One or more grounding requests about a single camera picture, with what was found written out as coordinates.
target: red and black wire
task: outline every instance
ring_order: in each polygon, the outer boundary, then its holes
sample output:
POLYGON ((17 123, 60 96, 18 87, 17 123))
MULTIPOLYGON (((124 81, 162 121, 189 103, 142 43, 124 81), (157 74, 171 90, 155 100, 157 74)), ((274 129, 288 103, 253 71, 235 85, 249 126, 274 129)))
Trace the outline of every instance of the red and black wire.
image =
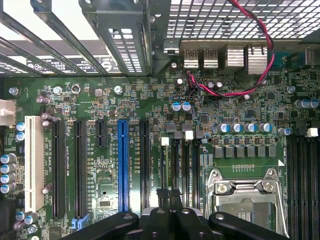
POLYGON ((253 20, 256 21, 257 25, 259 26, 259 28, 261 29, 261 31, 263 32, 263 34, 265 35, 266 38, 266 42, 267 42, 267 49, 270 52, 270 59, 269 62, 267 63, 267 67, 264 70, 264 72, 262 73, 262 75, 260 76, 259 80, 256 82, 256 84, 254 84, 252 87, 245 89, 242 92, 231 92, 231 93, 225 93, 222 94, 220 92, 214 91, 212 89, 209 89, 208 87, 206 87, 203 84, 197 83, 197 81, 195 80, 194 76, 191 74, 190 71, 187 72, 187 81, 189 83, 189 85, 191 87, 193 87, 194 85, 196 85, 200 90, 205 91, 213 96, 216 97, 223 97, 223 98, 236 98, 238 96, 242 96, 242 95, 247 95, 247 94, 251 94, 253 93, 257 88, 260 88, 263 84, 264 81, 267 78, 268 72, 270 70, 270 68, 272 67, 274 61, 275 61, 275 44, 273 39, 270 37, 270 35, 268 34, 268 30, 266 25, 263 23, 263 21, 259 18, 257 18, 256 15, 254 15, 251 11, 249 11, 248 9, 245 9, 244 7, 240 6, 240 4, 237 2, 237 0, 228 0, 228 2, 236 7, 237 9, 240 10, 240 12, 242 12, 244 15, 246 15, 248 18, 251 18, 253 20))

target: green circuit board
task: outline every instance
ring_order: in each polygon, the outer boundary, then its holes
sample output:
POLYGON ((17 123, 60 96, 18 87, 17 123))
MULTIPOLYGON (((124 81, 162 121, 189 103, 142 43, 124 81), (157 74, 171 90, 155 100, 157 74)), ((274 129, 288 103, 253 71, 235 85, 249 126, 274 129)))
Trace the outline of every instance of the green circuit board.
MULTIPOLYGON (((237 80, 233 75, 221 75, 219 72, 201 72, 194 74, 200 83, 222 82, 223 92, 245 89, 253 82, 245 78, 237 80)), ((173 178, 178 181, 182 193, 182 203, 188 207, 198 207, 204 212, 206 181, 213 169, 219 169, 226 179, 257 179, 262 178, 266 171, 273 168, 277 171, 282 186, 282 202, 287 211, 287 166, 286 138, 278 133, 279 128, 290 128, 290 122, 312 120, 319 116, 320 111, 295 107, 295 101, 303 98, 319 99, 318 68, 309 68, 298 72, 287 73, 285 69, 273 69, 269 72, 267 83, 259 88, 251 99, 238 103, 237 99, 212 99, 202 92, 191 92, 187 88, 186 76, 183 71, 161 73, 154 77, 127 78, 28 78, 8 79, 5 81, 5 99, 16 102, 16 121, 23 122, 25 116, 39 116, 45 109, 58 120, 65 123, 65 215, 54 218, 52 213, 53 199, 49 193, 45 195, 44 207, 39 212, 36 233, 27 233, 26 228, 18 232, 17 239, 31 239, 38 236, 43 240, 60 239, 74 231, 72 219, 75 216, 75 162, 74 162, 74 122, 83 121, 86 125, 86 197, 88 224, 93 224, 119 211, 118 189, 118 120, 128 120, 128 186, 129 209, 140 215, 145 206, 157 207, 157 189, 172 189, 173 178), (184 83, 181 88, 175 86, 177 78, 184 83), (77 84, 79 94, 71 92, 72 85, 77 84), (115 94, 114 88, 121 86, 122 93, 115 94), (295 86, 293 94, 287 87, 295 86), (16 87, 18 96, 11 96, 8 89, 16 87), (62 92, 54 94, 54 87, 62 92), (45 107, 36 103, 36 97, 45 95, 50 103, 45 107), (172 103, 191 104, 189 112, 173 112, 172 103), (96 146, 96 121, 106 122, 106 145, 96 146), (149 190, 148 196, 141 191, 141 121, 148 120, 149 132, 149 190), (270 132, 259 130, 253 133, 241 131, 221 133, 219 124, 229 126, 237 123, 244 126, 253 123, 259 126, 269 123, 270 132), (183 132, 187 128, 194 133, 202 134, 199 142, 199 202, 195 202, 193 161, 194 147, 183 148, 183 132), (172 172, 174 132, 182 132, 182 141, 178 149, 178 176, 172 172), (162 146, 162 138, 169 137, 169 146, 162 146), (268 153, 252 157, 226 157, 216 152, 217 149, 237 149, 244 146, 269 147, 275 149, 275 155, 268 153), (184 186, 183 166, 189 166, 189 188, 184 186)), ((5 153, 16 152, 15 136, 17 130, 5 129, 5 153)), ((44 128, 44 186, 52 183, 52 131, 44 128)), ((16 198, 24 193, 24 156, 18 155, 16 183, 17 189, 6 198, 16 198)), ((270 228, 274 229, 273 218, 270 228)))

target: white pci slot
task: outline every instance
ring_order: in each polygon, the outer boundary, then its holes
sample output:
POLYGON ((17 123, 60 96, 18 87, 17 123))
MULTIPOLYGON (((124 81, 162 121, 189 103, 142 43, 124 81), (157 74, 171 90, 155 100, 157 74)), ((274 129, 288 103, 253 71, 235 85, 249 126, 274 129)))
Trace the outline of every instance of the white pci slot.
POLYGON ((44 206, 44 128, 39 116, 25 116, 24 211, 44 206))

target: expansion slot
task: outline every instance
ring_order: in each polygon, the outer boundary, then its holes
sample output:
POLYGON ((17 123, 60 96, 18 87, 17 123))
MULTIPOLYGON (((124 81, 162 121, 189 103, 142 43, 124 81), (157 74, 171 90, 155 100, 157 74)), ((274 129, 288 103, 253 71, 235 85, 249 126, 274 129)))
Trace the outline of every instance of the expansion slot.
POLYGON ((88 213, 87 208, 87 136, 86 122, 73 122, 74 140, 74 214, 81 219, 88 213))
POLYGON ((24 210, 36 212, 44 206, 44 128, 39 116, 25 116, 24 210))
POLYGON ((119 212, 129 210, 129 123, 118 120, 118 198, 119 212))
POLYGON ((63 218, 65 199, 65 122, 52 123, 52 216, 63 218))
POLYGON ((190 204, 190 144, 183 141, 182 145, 182 199, 183 205, 189 207, 190 204))
POLYGON ((95 122, 95 141, 97 148, 105 148, 107 146, 107 122, 100 120, 95 122))
POLYGON ((150 131, 149 121, 140 121, 140 191, 141 211, 150 207, 150 131))
POLYGON ((200 141, 193 140, 192 207, 200 209, 200 141))

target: metal mesh grille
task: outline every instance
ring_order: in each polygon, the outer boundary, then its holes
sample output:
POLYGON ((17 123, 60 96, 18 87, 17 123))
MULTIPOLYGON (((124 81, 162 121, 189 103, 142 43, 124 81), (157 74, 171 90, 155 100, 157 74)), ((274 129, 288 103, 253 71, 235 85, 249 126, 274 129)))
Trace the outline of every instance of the metal mesh grille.
POLYGON ((15 66, 11 66, 5 62, 0 61, 0 68, 8 70, 10 72, 12 72, 13 74, 27 74, 27 71, 23 71, 15 66))
MULTIPOLYGON (((301 39, 320 28, 320 0, 238 0, 274 39, 301 39)), ((254 20, 227 0, 171 0, 167 38, 262 39, 254 20)))

